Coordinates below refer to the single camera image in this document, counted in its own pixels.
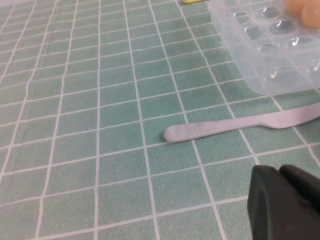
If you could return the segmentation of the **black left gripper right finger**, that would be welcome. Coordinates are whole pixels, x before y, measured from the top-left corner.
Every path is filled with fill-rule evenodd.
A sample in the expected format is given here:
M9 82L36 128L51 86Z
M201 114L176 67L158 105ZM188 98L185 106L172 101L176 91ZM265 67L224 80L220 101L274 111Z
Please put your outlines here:
M285 164L279 172L289 182L289 184L302 196L309 201L314 208L320 207L320 179L307 171L294 165Z

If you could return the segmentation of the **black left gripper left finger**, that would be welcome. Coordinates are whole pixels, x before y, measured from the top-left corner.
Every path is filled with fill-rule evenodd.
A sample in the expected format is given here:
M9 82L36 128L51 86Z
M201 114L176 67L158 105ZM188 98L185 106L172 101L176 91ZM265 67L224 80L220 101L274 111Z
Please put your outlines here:
M302 198L274 167L252 168L247 212L254 240L320 238L320 207Z

